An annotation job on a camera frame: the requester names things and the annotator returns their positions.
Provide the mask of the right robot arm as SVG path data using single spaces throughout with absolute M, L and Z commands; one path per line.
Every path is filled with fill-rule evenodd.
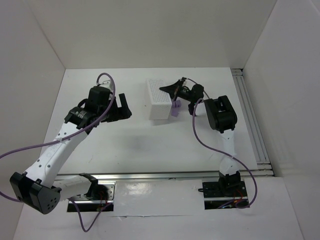
M 219 162 L 216 191 L 224 197 L 240 194 L 242 184 L 240 167 L 246 168 L 246 165 L 236 158 L 237 114 L 226 95 L 216 99 L 210 98 L 204 86 L 194 80 L 192 80 L 194 83 L 192 88 L 187 87 L 185 83 L 188 80 L 189 78 L 183 77 L 171 85 L 160 87 L 159 90 L 168 93 L 173 102 L 176 102 L 178 98 L 189 102 L 188 111 L 192 116 L 194 133 L 196 133 L 195 118 L 207 117 L 210 128 L 218 134 L 223 144 L 222 150 L 209 147 L 209 149 L 223 155 Z

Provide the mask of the purple wood block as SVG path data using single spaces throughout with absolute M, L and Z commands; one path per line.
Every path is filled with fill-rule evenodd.
M 179 115 L 179 109 L 178 108 L 172 108 L 171 109 L 171 115 L 173 116 L 173 117 L 177 117 L 178 115 Z
M 175 100 L 172 102 L 172 108 L 180 108 L 181 107 L 181 101 Z

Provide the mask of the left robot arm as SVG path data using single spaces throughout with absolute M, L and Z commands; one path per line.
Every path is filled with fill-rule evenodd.
M 60 201 L 74 196 L 92 199 L 98 196 L 99 191 L 103 192 L 103 198 L 108 196 L 107 189 L 88 173 L 61 181 L 56 177 L 72 152 L 92 131 L 90 124 L 95 120 L 110 123 L 131 117 L 125 94 L 119 94 L 118 98 L 120 106 L 109 88 L 94 86 L 90 89 L 88 98 L 65 117 L 57 134 L 62 140 L 49 146 L 24 173 L 15 172 L 11 176 L 9 181 L 18 200 L 46 215 Z

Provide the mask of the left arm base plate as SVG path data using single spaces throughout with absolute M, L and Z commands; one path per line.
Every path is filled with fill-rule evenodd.
M 72 199 L 81 213 L 98 213 L 101 209 L 103 212 L 113 212 L 115 189 L 115 181 L 99 181 L 97 190 L 90 196 L 80 194 Z

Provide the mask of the white perforated metal bin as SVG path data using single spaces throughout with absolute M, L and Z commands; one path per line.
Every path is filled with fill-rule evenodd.
M 160 90 L 166 84 L 162 79 L 147 79 L 145 87 L 146 115 L 149 120 L 167 120 L 172 100 L 167 92 Z

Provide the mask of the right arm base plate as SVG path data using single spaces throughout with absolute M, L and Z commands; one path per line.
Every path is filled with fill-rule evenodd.
M 243 180 L 231 188 L 223 188 L 219 181 L 205 181 L 198 192 L 203 194 L 205 210 L 243 208 L 249 204 Z

